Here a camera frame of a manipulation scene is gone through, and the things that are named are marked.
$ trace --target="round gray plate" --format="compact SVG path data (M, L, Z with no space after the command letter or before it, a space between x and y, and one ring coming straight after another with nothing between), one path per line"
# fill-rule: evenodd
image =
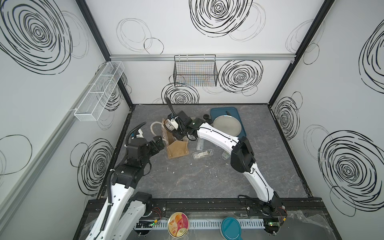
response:
M222 115L217 117L214 120L213 126L217 130L220 130L222 132L225 132L226 134L229 134L235 137L239 135L241 132L241 124L239 120L228 115Z

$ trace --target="brown paper bag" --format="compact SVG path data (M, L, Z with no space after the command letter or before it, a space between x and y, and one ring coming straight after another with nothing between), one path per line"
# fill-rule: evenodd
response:
M163 137L168 143L165 143L167 146L168 158L181 157L189 155L188 150L188 141L179 141L176 140L172 133L168 132L164 126L161 127L163 131Z

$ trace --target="plastic vial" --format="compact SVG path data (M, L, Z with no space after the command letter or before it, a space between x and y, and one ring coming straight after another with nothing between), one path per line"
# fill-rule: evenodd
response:
M204 139L199 137L198 140L197 140L196 150L201 151L201 150L203 150L203 148L204 148Z
M224 159L228 159L231 154L229 154L227 151L224 151L223 154L221 154L221 156L224 158Z
M202 157L212 156L213 154L214 154L214 150L213 149L207 149L207 150L203 150L203 151L198 151L198 152L192 153L192 157L193 157L193 159L199 159L199 158L202 158Z

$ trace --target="wire mesh basket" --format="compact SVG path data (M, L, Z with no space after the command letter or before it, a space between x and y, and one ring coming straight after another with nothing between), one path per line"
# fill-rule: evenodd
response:
M175 86L216 86L218 72L216 55L175 55L173 81Z
M108 62L74 115L80 121L97 121L122 75L121 61Z

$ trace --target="label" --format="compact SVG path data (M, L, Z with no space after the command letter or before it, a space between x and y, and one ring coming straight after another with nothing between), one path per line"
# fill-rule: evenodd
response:
M182 212L176 212L168 220L168 231L176 238L184 236L189 228L187 216Z

